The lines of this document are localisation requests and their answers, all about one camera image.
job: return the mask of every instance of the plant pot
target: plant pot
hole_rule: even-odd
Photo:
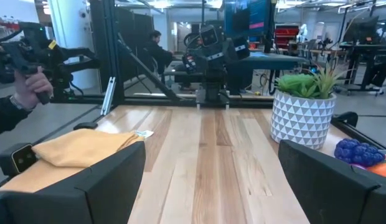
[[[332,94],[326,100],[305,99],[276,91],[273,100],[271,136],[320,149],[326,140],[336,105]]]

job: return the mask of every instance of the small label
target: small label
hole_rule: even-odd
[[[56,40],[53,40],[50,44],[49,44],[49,49],[50,50],[53,50],[55,47],[56,47],[57,43],[56,43]]]

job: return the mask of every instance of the sleeve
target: sleeve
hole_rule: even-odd
[[[0,134],[14,129],[29,113],[17,109],[10,101],[10,97],[0,98]]]

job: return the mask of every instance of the person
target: person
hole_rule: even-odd
[[[0,134],[11,131],[20,121],[27,118],[39,104],[36,93],[53,93],[53,86],[42,73],[41,67],[38,68],[37,74],[27,79],[19,72],[14,72],[14,78],[15,94],[0,98]]]
[[[154,30],[149,34],[149,41],[146,43],[146,50],[149,52],[150,56],[152,56],[157,61],[157,72],[161,76],[161,81],[164,80],[164,70],[168,65],[172,62],[172,53],[162,49],[158,45],[160,42],[161,33],[160,31]]]

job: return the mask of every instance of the computer monitor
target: computer monitor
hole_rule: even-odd
[[[270,0],[225,0],[226,36],[266,34],[270,11]]]
[[[378,16],[351,20],[344,36],[344,42],[352,42],[353,44],[357,41],[360,44],[378,43],[376,33],[378,20]]]

